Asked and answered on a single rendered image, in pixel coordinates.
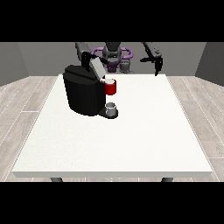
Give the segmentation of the black coffee machine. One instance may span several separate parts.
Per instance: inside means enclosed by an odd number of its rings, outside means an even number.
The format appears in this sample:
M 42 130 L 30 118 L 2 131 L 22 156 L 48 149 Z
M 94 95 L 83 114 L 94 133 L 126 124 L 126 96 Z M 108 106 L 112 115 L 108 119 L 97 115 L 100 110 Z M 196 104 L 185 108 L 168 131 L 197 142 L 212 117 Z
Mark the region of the black coffee machine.
M 65 68 L 63 80 L 71 110 L 84 116 L 103 116 L 108 119 L 118 117 L 117 109 L 115 115 L 106 114 L 106 78 L 98 80 L 92 68 L 88 72 L 82 66 L 70 65 Z

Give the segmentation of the red pod holder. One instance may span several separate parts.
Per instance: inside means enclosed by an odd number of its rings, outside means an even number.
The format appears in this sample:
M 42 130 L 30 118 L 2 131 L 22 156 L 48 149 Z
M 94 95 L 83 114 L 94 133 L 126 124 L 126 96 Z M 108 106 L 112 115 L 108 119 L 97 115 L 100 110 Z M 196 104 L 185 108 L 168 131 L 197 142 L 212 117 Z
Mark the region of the red pod holder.
M 116 93 L 116 80 L 106 79 L 104 81 L 104 87 L 106 95 L 114 95 Z

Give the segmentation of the small grey cup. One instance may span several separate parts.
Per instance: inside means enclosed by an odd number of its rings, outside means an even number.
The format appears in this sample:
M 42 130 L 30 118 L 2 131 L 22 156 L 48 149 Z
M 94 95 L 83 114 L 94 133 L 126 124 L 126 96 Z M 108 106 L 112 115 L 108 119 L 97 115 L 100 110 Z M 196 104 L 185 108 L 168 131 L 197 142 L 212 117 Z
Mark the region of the small grey cup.
M 114 116 L 116 114 L 116 105 L 113 102 L 106 103 L 105 109 L 108 116 Z

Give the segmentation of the small grey coffee pod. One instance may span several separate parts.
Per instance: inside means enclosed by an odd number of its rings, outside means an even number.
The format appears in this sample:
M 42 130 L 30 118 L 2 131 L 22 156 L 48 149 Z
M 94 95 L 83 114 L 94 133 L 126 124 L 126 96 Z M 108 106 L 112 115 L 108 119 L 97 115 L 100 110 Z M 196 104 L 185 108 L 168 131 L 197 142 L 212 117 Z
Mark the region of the small grey coffee pod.
M 130 61 L 129 60 L 122 60 L 120 62 L 120 72 L 127 74 L 130 71 Z

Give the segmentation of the pale grey machine lid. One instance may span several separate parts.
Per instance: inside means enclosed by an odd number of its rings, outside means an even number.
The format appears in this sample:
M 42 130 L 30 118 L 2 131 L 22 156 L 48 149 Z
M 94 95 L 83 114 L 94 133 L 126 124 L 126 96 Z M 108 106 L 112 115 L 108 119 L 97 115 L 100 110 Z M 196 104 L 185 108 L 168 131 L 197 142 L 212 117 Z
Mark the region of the pale grey machine lid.
M 101 80 L 103 76 L 106 74 L 106 70 L 104 69 L 100 59 L 99 58 L 91 59 L 90 65 L 93 68 L 97 78 Z

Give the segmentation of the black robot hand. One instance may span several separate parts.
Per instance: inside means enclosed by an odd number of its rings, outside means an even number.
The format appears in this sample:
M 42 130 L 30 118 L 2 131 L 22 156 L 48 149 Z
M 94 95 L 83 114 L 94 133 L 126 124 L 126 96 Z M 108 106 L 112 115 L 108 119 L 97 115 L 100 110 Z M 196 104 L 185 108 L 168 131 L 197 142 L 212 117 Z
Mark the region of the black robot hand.
M 90 60 L 94 60 L 98 58 L 100 60 L 101 63 L 103 64 L 108 64 L 109 62 L 104 59 L 104 58 L 101 58 L 100 56 L 96 56 L 94 54 L 91 54 L 90 52 L 83 52 L 81 54 L 81 66 L 84 67 L 88 72 L 90 71 Z
M 162 70 L 162 66 L 163 66 L 163 58 L 162 57 L 158 57 L 158 58 L 154 58 L 154 57 L 148 57 L 148 58 L 142 58 L 140 59 L 141 62 L 151 62 L 155 64 L 155 75 L 158 75 L 158 73 Z

